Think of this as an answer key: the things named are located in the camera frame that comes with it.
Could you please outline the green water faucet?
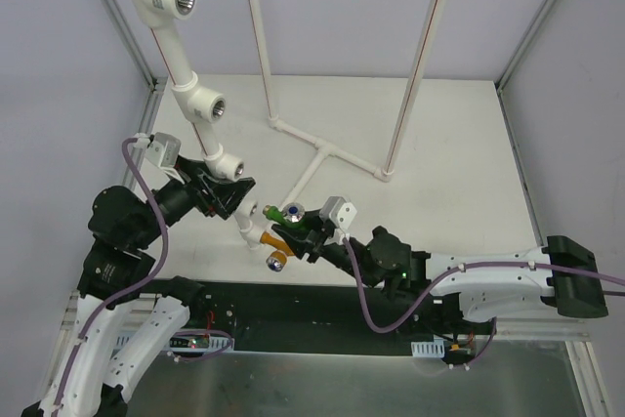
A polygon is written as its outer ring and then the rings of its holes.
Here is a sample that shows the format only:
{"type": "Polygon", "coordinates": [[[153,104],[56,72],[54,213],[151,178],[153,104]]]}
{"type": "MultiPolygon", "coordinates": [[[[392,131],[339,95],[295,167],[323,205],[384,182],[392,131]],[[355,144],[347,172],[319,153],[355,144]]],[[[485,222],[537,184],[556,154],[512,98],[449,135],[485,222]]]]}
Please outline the green water faucet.
{"type": "Polygon", "coordinates": [[[304,226],[306,211],[303,205],[297,202],[286,204],[283,208],[274,205],[267,205],[263,209],[265,218],[283,227],[300,229],[304,226]]]}

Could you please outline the white pipe assembly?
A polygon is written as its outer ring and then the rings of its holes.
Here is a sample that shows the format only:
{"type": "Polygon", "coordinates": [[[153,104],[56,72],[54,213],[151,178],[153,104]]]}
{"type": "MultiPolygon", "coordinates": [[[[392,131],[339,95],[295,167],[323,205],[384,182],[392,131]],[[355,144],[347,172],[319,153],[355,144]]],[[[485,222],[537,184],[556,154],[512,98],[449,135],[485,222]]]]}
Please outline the white pipe assembly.
{"type": "MultiPolygon", "coordinates": [[[[430,0],[388,154],[381,166],[359,158],[321,137],[294,127],[280,117],[278,103],[272,90],[271,64],[261,1],[247,0],[247,2],[268,107],[269,125],[280,133],[313,146],[316,150],[312,162],[286,195],[286,201],[293,201],[303,191],[321,164],[329,157],[338,158],[379,181],[390,181],[395,172],[404,133],[424,77],[446,0],[430,0]]],[[[182,115],[193,130],[203,161],[215,176],[230,182],[239,181],[243,175],[244,163],[242,159],[224,150],[213,128],[214,123],[223,115],[225,99],[222,94],[200,83],[197,73],[191,67],[177,29],[178,21],[184,21],[191,16],[197,0],[132,0],[132,3],[157,46],[171,81],[172,94],[182,115]]]]}

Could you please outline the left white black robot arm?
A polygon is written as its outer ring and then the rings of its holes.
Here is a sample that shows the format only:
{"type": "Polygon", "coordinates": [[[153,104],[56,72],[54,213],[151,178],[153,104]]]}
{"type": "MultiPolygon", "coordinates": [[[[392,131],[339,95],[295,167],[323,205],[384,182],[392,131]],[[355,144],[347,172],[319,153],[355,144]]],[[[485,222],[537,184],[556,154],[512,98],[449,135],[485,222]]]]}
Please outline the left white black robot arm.
{"type": "Polygon", "coordinates": [[[192,210],[223,220],[235,213],[255,185],[213,176],[199,160],[177,157],[176,176],[139,199],[113,186],[98,194],[88,228],[94,243],[78,282],[72,346],[45,396],[23,410],[25,416],[123,416],[152,362],[183,327],[199,326],[209,313],[205,288],[176,276],[148,319],[120,350],[114,346],[126,317],[163,262],[147,253],[167,229],[192,210]]]}

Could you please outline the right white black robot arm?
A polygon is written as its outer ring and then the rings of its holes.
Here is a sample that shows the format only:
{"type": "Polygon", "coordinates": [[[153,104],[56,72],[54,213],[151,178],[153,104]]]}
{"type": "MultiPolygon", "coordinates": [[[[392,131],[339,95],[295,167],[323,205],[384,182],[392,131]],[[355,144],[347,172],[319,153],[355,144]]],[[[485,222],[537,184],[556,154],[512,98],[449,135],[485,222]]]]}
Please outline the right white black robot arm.
{"type": "Polygon", "coordinates": [[[362,243],[348,233],[356,210],[344,200],[314,211],[267,206],[263,213],[288,255],[324,260],[351,276],[358,290],[380,288],[389,300],[408,302],[409,314],[439,318],[450,333],[543,307],[578,319],[608,314],[594,254],[567,236],[511,254],[458,256],[415,250],[382,226],[362,243]]]}

